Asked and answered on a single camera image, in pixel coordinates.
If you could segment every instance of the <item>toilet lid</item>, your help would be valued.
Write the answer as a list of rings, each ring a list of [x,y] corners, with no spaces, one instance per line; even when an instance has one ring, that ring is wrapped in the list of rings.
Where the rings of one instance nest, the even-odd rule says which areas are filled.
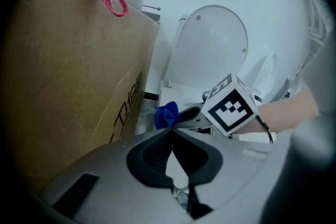
[[[228,8],[204,6],[189,15],[173,49],[165,80],[209,90],[238,73],[247,55],[247,33]]]

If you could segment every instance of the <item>toilet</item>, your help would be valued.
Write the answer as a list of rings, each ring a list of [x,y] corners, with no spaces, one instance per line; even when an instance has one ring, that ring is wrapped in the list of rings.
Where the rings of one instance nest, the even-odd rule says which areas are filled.
[[[201,7],[183,15],[167,58],[159,105],[175,101],[179,110],[202,101],[229,73],[238,73],[248,53],[242,20],[232,10]]]

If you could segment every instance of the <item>blue object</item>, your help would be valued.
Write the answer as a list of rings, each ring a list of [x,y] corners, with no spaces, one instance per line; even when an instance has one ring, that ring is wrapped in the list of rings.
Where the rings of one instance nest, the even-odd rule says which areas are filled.
[[[172,101],[167,105],[156,108],[155,126],[157,129],[171,127],[175,122],[180,121],[177,104]]]

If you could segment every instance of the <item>black and white marker cube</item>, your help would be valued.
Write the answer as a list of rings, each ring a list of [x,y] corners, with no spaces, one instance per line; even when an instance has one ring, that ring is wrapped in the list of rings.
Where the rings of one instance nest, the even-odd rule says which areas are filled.
[[[231,73],[212,88],[202,113],[228,136],[255,118],[258,108],[249,88]]]

